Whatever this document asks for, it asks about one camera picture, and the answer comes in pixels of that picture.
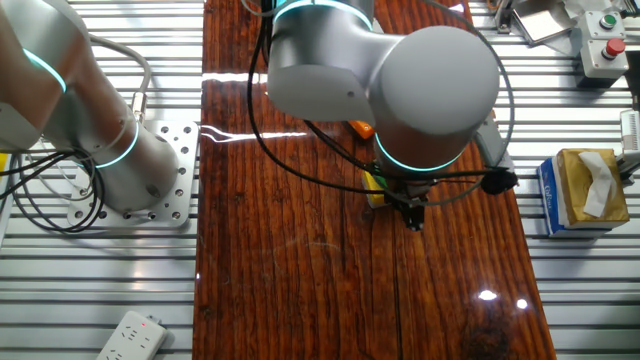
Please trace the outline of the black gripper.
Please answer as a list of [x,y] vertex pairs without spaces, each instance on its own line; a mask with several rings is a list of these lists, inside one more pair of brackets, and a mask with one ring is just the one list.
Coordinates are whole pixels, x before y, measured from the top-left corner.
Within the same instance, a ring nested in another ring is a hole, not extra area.
[[400,200],[396,202],[396,209],[401,211],[402,219],[407,229],[420,232],[424,229],[425,205],[431,186],[428,184],[400,184],[396,187]]

